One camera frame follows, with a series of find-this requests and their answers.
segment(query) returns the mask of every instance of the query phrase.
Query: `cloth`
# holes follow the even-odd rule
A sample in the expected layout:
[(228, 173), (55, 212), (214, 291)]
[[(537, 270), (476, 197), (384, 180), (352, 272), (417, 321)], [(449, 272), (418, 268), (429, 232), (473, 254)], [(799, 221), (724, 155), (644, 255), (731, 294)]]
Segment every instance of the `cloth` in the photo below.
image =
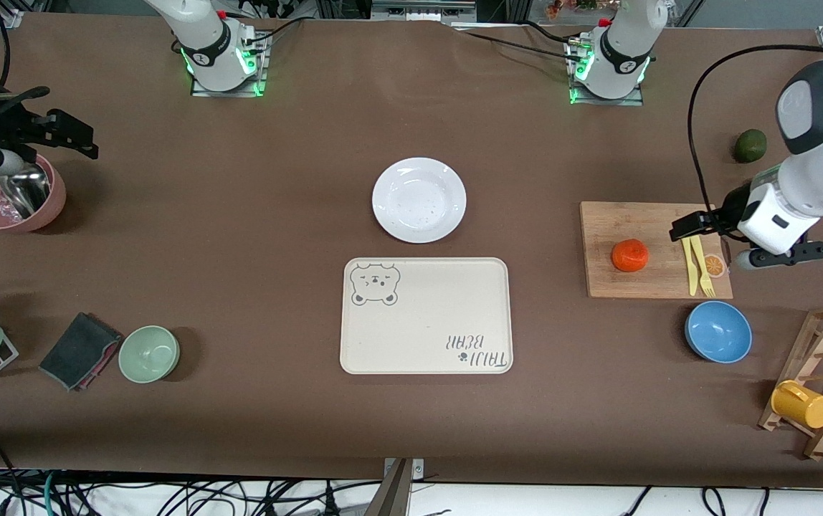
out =
[(122, 334), (93, 319), (78, 313), (67, 330), (54, 344), (39, 369), (54, 378), (67, 390), (87, 388), (118, 348)]

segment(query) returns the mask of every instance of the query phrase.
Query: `blue bowl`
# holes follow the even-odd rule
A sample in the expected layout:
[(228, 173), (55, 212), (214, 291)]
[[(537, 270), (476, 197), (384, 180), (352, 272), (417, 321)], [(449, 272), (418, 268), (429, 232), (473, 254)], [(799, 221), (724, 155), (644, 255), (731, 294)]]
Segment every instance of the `blue bowl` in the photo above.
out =
[(724, 301), (705, 301), (686, 320), (686, 340), (701, 358), (735, 363), (749, 353), (753, 331), (740, 310)]

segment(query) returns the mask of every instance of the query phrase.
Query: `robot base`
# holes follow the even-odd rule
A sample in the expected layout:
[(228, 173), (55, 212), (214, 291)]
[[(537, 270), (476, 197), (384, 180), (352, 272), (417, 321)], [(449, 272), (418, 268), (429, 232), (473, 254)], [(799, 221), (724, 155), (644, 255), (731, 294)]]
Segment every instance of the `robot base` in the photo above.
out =
[[(269, 32), (257, 30), (254, 36), (250, 36), (250, 38), (262, 38), (268, 34)], [(268, 65), (270, 65), (271, 61), (271, 42), (273, 39), (274, 38), (262, 39), (261, 42), (255, 42), (247, 48), (248, 50), (252, 50), (252, 52), (256, 52), (254, 56), (244, 58), (247, 65), (254, 66), (255, 73), (242, 82), (241, 85), (225, 92), (216, 92), (202, 86), (200, 82), (196, 81), (194, 75), (192, 75), (192, 97), (262, 97), (262, 95), (265, 94), (265, 83), (268, 80)]]
[[(580, 56), (586, 59), (589, 50), (591, 33), (582, 32), (581, 36), (571, 38), (569, 42), (563, 44), (566, 55)], [(568, 83), (570, 90), (571, 104), (595, 104), (595, 105), (644, 105), (644, 98), (641, 96), (641, 85), (635, 85), (630, 94), (617, 99), (597, 97), (581, 81), (576, 78), (578, 68), (585, 65), (585, 62), (568, 61)]]

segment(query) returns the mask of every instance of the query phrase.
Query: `bear illustration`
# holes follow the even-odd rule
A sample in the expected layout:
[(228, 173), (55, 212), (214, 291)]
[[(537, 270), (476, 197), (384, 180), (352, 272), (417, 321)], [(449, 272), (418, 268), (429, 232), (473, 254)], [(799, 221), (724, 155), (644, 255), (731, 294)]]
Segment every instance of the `bear illustration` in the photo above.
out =
[(356, 265), (351, 271), (353, 294), (351, 301), (361, 306), (368, 301), (382, 301), (386, 306), (392, 306), (399, 300), (396, 294), (396, 285), (399, 283), (399, 269), (383, 267), (383, 264), (370, 264), (366, 267)]

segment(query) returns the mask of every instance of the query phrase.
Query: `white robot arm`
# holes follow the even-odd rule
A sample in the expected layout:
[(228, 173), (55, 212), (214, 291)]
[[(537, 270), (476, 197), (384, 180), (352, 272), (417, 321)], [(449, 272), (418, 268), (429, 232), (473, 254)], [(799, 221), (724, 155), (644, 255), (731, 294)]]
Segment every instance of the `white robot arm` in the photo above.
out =
[(630, 94), (650, 63), (650, 50), (667, 26), (665, 0), (622, 0), (612, 25), (589, 33), (592, 56), (576, 79), (605, 99)]
[(210, 0), (145, 2), (169, 23), (192, 75), (206, 89), (229, 91), (257, 73), (254, 62), (244, 58), (252, 48), (253, 27), (221, 19)]
[(743, 233), (753, 249), (736, 259), (743, 268), (823, 258), (822, 242), (804, 235), (823, 216), (823, 61), (788, 81), (776, 104), (781, 136), (791, 156), (730, 192), (712, 214), (700, 211), (673, 223), (676, 239), (715, 231)]

